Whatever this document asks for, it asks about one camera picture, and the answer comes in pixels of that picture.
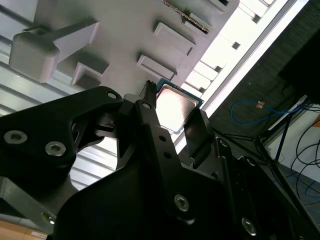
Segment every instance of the black metal bracket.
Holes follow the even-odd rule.
[[[194,164],[183,167],[160,126],[154,87],[147,82],[135,102],[98,87],[0,118],[1,175],[35,203],[34,219],[47,227],[43,211],[55,220],[53,239],[319,237],[253,159],[233,157],[199,109],[184,125]],[[76,153],[104,137],[117,138],[117,171],[74,194],[64,184]],[[41,207],[56,200],[59,207]]]

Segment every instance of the screw hole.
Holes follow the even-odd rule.
[[[22,139],[22,136],[21,136],[20,134],[18,134],[18,133],[13,133],[13,134],[10,136],[10,138],[11,138],[12,140],[18,141],[18,140],[21,140],[21,139]]]
[[[53,146],[51,146],[51,150],[52,150],[52,151],[55,151],[55,152],[58,152],[58,151],[61,150],[61,147],[58,146],[58,145],[53,145]]]
[[[178,202],[180,203],[180,205],[181,205],[182,207],[184,207],[184,206],[186,205],[185,200],[183,200],[183,199],[181,199],[181,198],[178,199]]]
[[[165,156],[167,159],[171,159],[171,158],[172,158],[171,154],[168,153],[168,152],[165,152],[165,153],[164,153],[164,156]]]
[[[162,136],[162,135],[159,136],[159,139],[160,139],[162,142],[166,142],[166,141],[167,141],[167,139],[166,139],[164,136]]]
[[[112,99],[116,99],[116,98],[117,98],[117,95],[115,95],[115,94],[112,93],[112,92],[108,92],[107,94],[108,94],[108,97],[109,97],[109,98],[112,98]]]
[[[42,213],[42,217],[43,217],[43,219],[46,221],[46,222],[49,222],[50,224],[52,224],[52,225],[54,225],[55,224],[55,222],[54,222],[54,219],[51,217],[51,216],[49,216],[48,214],[46,214],[46,213]]]
[[[151,108],[151,106],[148,104],[148,103],[142,103],[142,106],[144,106],[146,109],[150,109]]]

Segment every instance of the black cable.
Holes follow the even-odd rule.
[[[282,189],[285,189],[285,188],[281,185],[281,183],[278,181],[278,179],[276,178],[276,176],[275,176],[275,174],[274,174],[274,172],[272,171],[272,168],[271,168],[270,166],[269,166],[269,169],[270,169],[270,171],[271,171],[271,173],[272,173],[272,176],[274,177],[275,181],[279,183],[279,185],[280,185],[280,187],[282,187]]]
[[[301,172],[299,172],[299,175],[298,175],[298,177],[296,178],[295,189],[296,189],[296,194],[297,194],[297,196],[298,196],[299,199],[300,199],[300,195],[299,195],[299,191],[298,191],[299,178],[300,178],[302,172],[306,169],[306,167],[310,166],[310,165],[313,164],[313,163],[317,163],[317,161],[320,161],[320,159],[316,159],[316,160],[314,160],[314,161],[311,161],[310,163],[307,163],[307,164],[302,168]]]
[[[316,162],[317,162],[317,157],[318,157],[319,145],[320,145],[320,139],[319,139],[319,141],[318,141],[318,145],[316,146],[315,155],[314,155],[314,160],[315,160]],[[311,183],[311,184],[305,189],[304,194],[307,195],[309,198],[319,199],[320,196],[310,196],[310,195],[308,194],[309,188],[311,188],[311,186],[312,186],[315,182],[316,182],[316,181],[313,181],[313,183]]]
[[[263,128],[262,128],[261,131],[258,133],[258,135],[257,135],[258,137],[260,137],[260,135],[265,131],[266,127],[268,126],[268,123],[270,122],[271,117],[272,117],[272,113],[270,113],[270,115],[269,115],[267,121],[265,122]]]
[[[315,110],[315,109],[309,109],[309,108],[304,108],[304,107],[302,107],[301,109],[307,110],[307,111],[310,111],[310,112],[315,112],[315,113],[317,113],[317,114],[320,114],[320,109]]]
[[[315,144],[312,144],[312,145],[310,145],[310,146],[307,146],[307,147],[305,147],[298,155],[300,155],[300,154],[302,154],[305,150],[307,150],[307,149],[309,149],[309,148],[311,148],[311,147],[313,147],[313,146],[319,146],[320,145],[320,140],[319,140],[319,143],[315,143]],[[262,154],[261,154],[261,152],[259,151],[259,149],[258,149],[258,147],[257,147],[257,145],[255,144],[255,149],[256,149],[256,151],[257,151],[257,153],[260,155],[260,157],[261,157],[261,159],[264,159],[263,157],[262,157]],[[294,161],[292,162],[292,164],[291,164],[291,168],[290,168],[290,170],[291,170],[291,172],[293,172],[293,169],[292,169],[292,167],[293,167],[293,164],[295,163],[295,161],[297,160],[297,157],[294,159]],[[259,163],[260,165],[264,165],[264,166],[267,166],[267,165],[270,165],[270,164],[274,164],[274,162],[267,162],[267,161],[265,161],[264,160],[264,162],[262,162],[262,163]],[[307,165],[307,164],[309,164],[309,166],[310,165],[315,165],[316,163],[306,163],[306,162],[303,162],[303,161],[301,161],[303,164],[305,164],[305,165]],[[277,180],[277,178],[276,178],[276,176],[275,176],[275,174],[273,173],[273,171],[272,171],[272,169],[269,167],[269,169],[270,169],[270,171],[271,171],[271,174],[273,175],[273,177],[274,177],[274,179],[275,179],[275,181],[276,182],[279,182],[278,180]],[[297,174],[297,172],[294,172],[294,173],[292,173],[292,174],[290,174],[289,176],[286,176],[285,178],[289,178],[289,177],[291,177],[291,176],[294,176],[295,174]],[[297,181],[300,181],[302,184],[304,184],[304,185],[306,185],[307,187],[309,187],[309,189],[312,189],[313,191],[315,191],[316,193],[318,193],[318,194],[320,194],[320,191],[317,191],[316,189],[314,189],[313,187],[311,187],[311,186],[309,186],[307,183],[305,183],[304,181],[302,181],[301,179],[299,179],[299,177],[297,177]]]
[[[313,124],[311,124],[311,125],[303,132],[303,134],[302,134],[301,137],[299,138],[299,141],[298,141],[298,143],[297,143],[297,145],[296,145],[295,155],[296,155],[297,159],[298,159],[301,163],[304,163],[304,162],[301,161],[301,159],[299,158],[299,154],[298,154],[298,149],[299,149],[299,144],[300,144],[300,142],[301,142],[301,139],[304,137],[304,135],[306,134],[306,132],[307,132],[310,128],[312,128],[312,126],[313,126],[314,124],[317,124],[318,122],[320,122],[320,119],[317,120],[316,122],[314,122]]]
[[[262,157],[262,153],[261,153],[261,151],[258,149],[258,146],[257,146],[256,143],[254,143],[254,146],[255,146],[256,152],[260,155],[260,159],[258,159],[258,160],[259,160],[258,164],[259,164],[259,165],[262,165],[262,166],[268,166],[270,163],[269,163],[268,161],[266,161],[266,160]]]
[[[293,162],[291,163],[290,170],[293,171],[293,166],[294,166],[294,163],[296,162],[297,159],[299,160],[300,163],[302,163],[302,164],[304,164],[304,165],[308,164],[308,162],[302,161],[302,160],[299,158],[299,155],[302,154],[305,150],[307,150],[307,149],[309,149],[309,148],[311,148],[311,147],[313,147],[313,146],[318,146],[319,144],[320,144],[320,143],[311,144],[311,145],[305,147],[298,155],[296,155],[295,159],[294,159]]]
[[[304,206],[316,205],[316,204],[318,204],[318,203],[320,203],[320,201],[313,202],[313,203],[309,203],[309,204],[305,204]]]
[[[319,139],[319,141],[318,141],[318,146],[316,146],[314,160],[317,160],[319,145],[320,145],[320,139]]]

